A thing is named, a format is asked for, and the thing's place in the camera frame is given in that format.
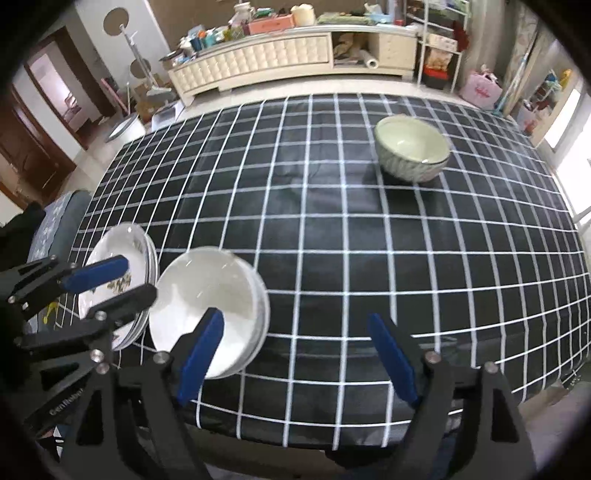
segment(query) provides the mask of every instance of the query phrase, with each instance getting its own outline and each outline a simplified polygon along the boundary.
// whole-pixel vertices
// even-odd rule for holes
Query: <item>cabinet drawer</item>
[[[374,35],[371,50],[379,65],[386,68],[413,69],[417,53],[417,39],[400,35]]]
[[[197,59],[173,72],[182,93],[237,75],[295,65],[328,63],[326,35],[282,38],[237,46],[205,59]]]

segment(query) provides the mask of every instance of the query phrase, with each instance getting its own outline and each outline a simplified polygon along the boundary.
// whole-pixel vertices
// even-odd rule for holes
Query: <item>checkered tablecloth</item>
[[[404,113],[450,141],[429,184],[383,173],[373,127]],[[206,381],[186,417],[290,446],[386,445],[412,411],[366,331],[389,316],[422,347],[476,367],[496,361],[517,400],[589,354],[589,273],[546,165],[509,122],[452,103],[314,95],[207,113],[126,145],[102,179],[71,261],[105,231],[140,224],[160,268],[218,245],[250,262],[271,327],[246,371]],[[56,328],[77,321],[62,299]],[[137,365],[149,329],[116,355]]]

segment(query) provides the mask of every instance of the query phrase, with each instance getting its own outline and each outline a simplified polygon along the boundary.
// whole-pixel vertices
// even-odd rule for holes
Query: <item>ceramic bowl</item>
[[[158,281],[158,262],[152,239],[134,223],[121,223],[110,229],[93,248],[86,265],[123,255],[129,261],[127,273],[112,282],[78,295],[78,312],[84,318],[88,310],[124,291]],[[113,332],[112,349],[123,350],[131,345],[144,330],[148,312],[140,313],[135,321],[129,322]]]
[[[374,133],[379,163],[396,178],[417,183],[429,181],[447,164],[450,150],[445,137],[418,118],[382,118]]]
[[[150,333],[158,351],[169,352],[192,332],[208,307],[224,315],[224,333],[205,378],[238,373],[250,363],[269,329],[267,289],[258,273],[231,252],[199,247],[177,257],[157,285]]]

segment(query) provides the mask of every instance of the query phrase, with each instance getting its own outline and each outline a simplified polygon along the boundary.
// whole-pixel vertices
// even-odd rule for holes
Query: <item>green bowl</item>
[[[379,164],[396,178],[415,183],[429,181],[447,164],[447,140],[435,127],[418,118],[382,118],[374,134]]]

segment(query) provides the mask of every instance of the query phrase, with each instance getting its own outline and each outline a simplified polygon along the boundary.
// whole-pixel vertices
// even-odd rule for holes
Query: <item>wooden door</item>
[[[0,99],[0,153],[43,204],[54,200],[75,164],[47,135],[13,89]],[[24,194],[27,188],[12,193]]]

